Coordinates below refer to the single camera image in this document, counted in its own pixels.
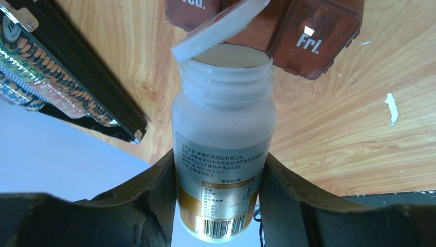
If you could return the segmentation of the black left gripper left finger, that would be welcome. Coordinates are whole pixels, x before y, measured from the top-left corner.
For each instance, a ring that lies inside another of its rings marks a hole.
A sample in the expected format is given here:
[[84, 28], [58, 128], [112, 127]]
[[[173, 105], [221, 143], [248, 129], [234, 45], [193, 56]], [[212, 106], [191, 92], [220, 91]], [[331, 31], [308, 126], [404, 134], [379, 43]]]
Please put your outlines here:
[[1, 246], [170, 246], [176, 204], [173, 151], [93, 199], [1, 194]]

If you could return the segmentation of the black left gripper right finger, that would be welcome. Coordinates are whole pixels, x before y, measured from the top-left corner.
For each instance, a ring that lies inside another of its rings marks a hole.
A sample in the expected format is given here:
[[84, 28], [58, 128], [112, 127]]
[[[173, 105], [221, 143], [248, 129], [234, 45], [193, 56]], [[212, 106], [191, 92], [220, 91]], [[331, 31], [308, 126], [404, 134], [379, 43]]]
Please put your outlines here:
[[267, 246], [435, 246], [435, 205], [356, 203], [309, 182], [271, 154], [259, 197]]

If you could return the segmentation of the amber pill jar white lid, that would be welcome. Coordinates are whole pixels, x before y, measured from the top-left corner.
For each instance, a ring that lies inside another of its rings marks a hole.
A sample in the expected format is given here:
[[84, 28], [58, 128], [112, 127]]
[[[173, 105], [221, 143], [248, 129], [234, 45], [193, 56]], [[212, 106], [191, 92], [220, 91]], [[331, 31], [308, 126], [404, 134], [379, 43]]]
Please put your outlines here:
[[240, 1], [171, 47], [181, 90], [171, 106], [183, 227], [209, 243], [249, 226], [276, 125], [273, 58], [227, 40], [268, 1]]

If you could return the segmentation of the brown pill organizer strip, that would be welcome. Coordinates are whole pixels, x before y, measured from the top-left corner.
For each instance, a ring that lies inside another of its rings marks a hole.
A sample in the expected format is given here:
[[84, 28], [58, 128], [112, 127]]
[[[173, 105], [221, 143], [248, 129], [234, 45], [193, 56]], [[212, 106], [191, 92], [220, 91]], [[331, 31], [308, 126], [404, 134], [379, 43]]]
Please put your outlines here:
[[255, 67], [268, 59], [317, 79], [358, 36], [364, 1], [165, 1], [168, 21], [187, 32], [177, 61]]

